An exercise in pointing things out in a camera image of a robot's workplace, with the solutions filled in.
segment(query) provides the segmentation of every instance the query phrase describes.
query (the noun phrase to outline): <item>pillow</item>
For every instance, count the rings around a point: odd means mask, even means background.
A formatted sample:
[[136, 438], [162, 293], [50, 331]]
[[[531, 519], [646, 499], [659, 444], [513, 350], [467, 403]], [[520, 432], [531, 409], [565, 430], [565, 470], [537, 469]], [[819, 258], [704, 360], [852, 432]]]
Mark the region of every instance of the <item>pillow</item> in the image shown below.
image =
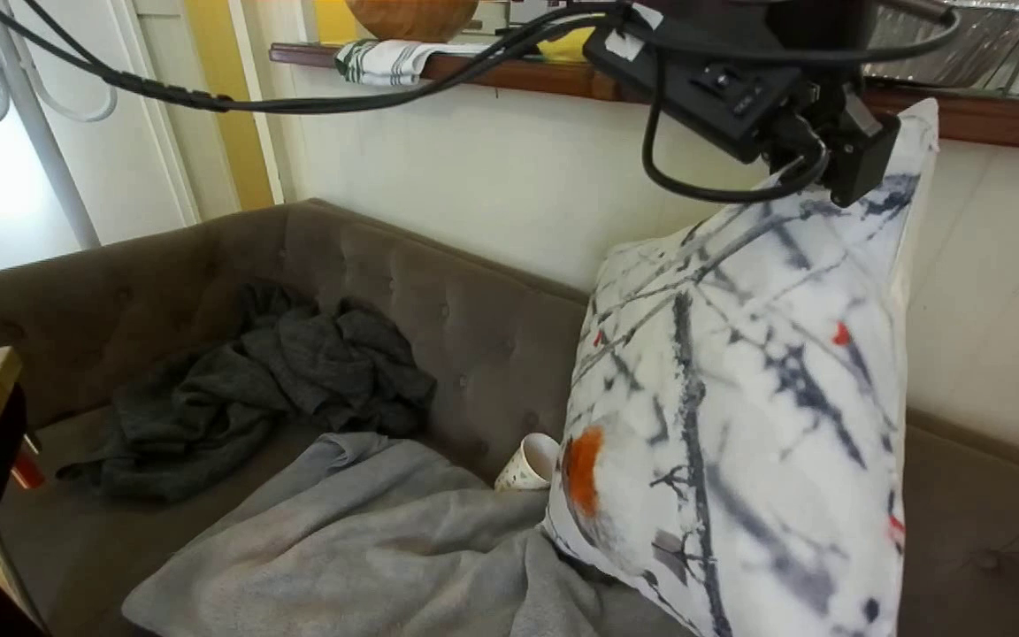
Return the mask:
[[897, 635], [906, 264], [937, 105], [887, 177], [621, 245], [589, 305], [549, 537], [704, 637]]

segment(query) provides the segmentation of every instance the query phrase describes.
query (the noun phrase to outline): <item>brown couch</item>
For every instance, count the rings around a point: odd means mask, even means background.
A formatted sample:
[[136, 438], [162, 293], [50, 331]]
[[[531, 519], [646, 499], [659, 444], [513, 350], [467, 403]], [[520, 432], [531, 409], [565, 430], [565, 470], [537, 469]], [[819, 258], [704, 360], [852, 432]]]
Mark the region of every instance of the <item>brown couch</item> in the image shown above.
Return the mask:
[[[583, 293], [309, 203], [0, 272], [0, 343], [21, 350], [47, 464], [106, 438], [113, 386], [230, 338], [248, 281], [391, 313], [438, 378], [429, 444], [486, 479], [524, 432], [562, 430]], [[54, 635], [129, 635], [120, 600], [306, 444], [284, 432], [181, 505], [8, 492], [0, 531]], [[1019, 637], [1019, 452], [917, 417], [906, 496], [901, 635]]]

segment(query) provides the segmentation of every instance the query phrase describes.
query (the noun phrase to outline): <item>couch backrest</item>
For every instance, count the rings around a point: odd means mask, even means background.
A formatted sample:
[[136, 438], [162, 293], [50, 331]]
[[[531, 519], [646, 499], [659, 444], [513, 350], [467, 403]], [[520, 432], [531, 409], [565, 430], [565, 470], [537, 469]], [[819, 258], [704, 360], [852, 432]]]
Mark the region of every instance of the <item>couch backrest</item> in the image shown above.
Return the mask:
[[559, 432], [583, 297], [321, 203], [245, 214], [0, 272], [0, 343], [24, 360], [31, 424], [98, 409], [131, 377], [240, 327], [237, 289], [281, 281], [360, 297], [438, 378], [433, 438], [491, 475]]

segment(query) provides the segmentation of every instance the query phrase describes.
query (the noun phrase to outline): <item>gray blanket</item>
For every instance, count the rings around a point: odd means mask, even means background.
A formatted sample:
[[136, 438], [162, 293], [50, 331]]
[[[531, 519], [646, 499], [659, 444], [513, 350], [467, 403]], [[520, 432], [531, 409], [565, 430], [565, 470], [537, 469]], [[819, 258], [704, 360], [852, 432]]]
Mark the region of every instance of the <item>gray blanket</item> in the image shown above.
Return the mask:
[[131, 591], [124, 615], [200, 637], [683, 635], [562, 564], [540, 515], [546, 492], [491, 492], [418, 444], [321, 435]]

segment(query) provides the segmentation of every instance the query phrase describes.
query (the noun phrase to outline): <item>patterned pillow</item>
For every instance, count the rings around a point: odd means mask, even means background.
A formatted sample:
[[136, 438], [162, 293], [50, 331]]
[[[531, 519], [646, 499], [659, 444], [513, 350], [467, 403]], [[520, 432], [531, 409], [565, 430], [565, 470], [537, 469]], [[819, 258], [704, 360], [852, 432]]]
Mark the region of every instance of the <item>patterned pillow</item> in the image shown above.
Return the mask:
[[906, 253], [937, 105], [879, 193], [615, 247], [589, 305], [549, 537], [704, 637], [897, 635]]

